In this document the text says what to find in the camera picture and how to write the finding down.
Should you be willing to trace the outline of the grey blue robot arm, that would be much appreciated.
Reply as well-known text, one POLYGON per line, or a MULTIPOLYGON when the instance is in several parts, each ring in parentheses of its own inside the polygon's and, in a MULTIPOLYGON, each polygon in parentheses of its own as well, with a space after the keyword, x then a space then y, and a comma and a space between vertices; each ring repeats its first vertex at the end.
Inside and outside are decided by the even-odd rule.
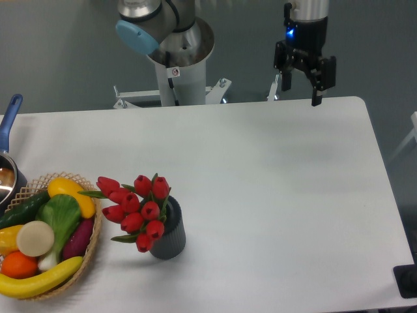
MULTIPOLYGON (((306 75, 312 86, 311 104, 336 84, 336 58, 322 49, 328 25, 328 1, 287 1, 283 6, 284 40, 275 45, 278 70, 267 99, 288 91, 292 71, 306 75)), ((122 42, 154 64, 163 106, 219 104, 231 82, 222 78, 206 85, 206 62, 214 49, 214 33, 195 14, 195 1, 119 1, 115 29, 122 42)))

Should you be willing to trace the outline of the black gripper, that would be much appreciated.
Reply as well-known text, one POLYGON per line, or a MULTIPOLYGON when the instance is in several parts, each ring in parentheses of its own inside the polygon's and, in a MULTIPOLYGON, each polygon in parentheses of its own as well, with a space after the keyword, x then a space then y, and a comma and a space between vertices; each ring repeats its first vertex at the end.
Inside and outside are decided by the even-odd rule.
POLYGON ((336 85, 336 57, 321 58, 327 25, 327 16, 307 21, 285 18, 285 41, 275 45, 274 68, 281 75, 281 90, 291 89, 293 62, 303 61, 313 87, 312 106, 320 105, 324 92, 336 85))

